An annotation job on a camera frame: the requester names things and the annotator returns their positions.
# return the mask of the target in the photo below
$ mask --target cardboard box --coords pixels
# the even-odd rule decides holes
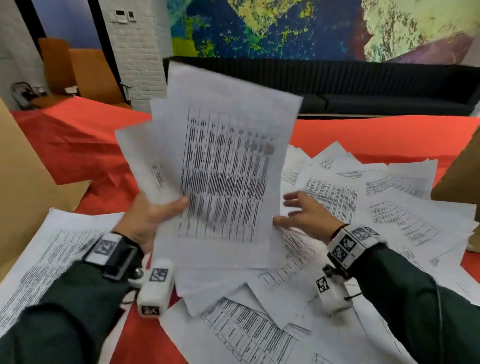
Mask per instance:
[[[432,190],[432,200],[476,204],[480,221],[480,128]],[[470,251],[480,253],[480,226],[469,239]]]
[[[0,98],[0,281],[48,210],[73,212],[90,183],[58,186]]]

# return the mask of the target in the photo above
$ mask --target chair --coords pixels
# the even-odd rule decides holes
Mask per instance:
[[[68,99],[70,96],[65,88],[75,86],[77,82],[68,52],[70,45],[66,40],[39,38],[38,44],[42,52],[45,78],[52,93],[35,98],[30,104],[45,109]]]
[[[132,109],[125,103],[107,59],[100,49],[70,49],[70,58],[81,97]]]

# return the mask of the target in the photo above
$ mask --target left hand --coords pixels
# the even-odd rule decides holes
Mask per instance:
[[[186,197],[166,205],[154,205],[148,202],[144,194],[139,194],[112,232],[133,240],[145,254],[150,253],[158,226],[181,214],[187,206]]]

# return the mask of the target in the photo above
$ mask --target dark green sleeve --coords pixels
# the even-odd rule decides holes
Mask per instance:
[[[384,245],[365,251],[351,274],[419,364],[480,363],[480,311],[468,300]]]
[[[104,279],[97,267],[75,263],[0,339],[0,362],[96,363],[129,289]]]

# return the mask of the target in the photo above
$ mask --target red tablecloth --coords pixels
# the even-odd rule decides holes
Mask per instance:
[[[97,215],[128,208],[138,187],[114,131],[149,120],[149,114],[75,97],[47,110],[13,115],[58,184],[92,180],[78,213]],[[363,163],[438,159],[438,180],[479,123],[477,118],[432,116],[298,121],[291,143],[314,157],[338,140]],[[462,265],[480,280],[480,255],[466,253]],[[142,319],[134,308],[111,362],[186,361],[158,321]]]

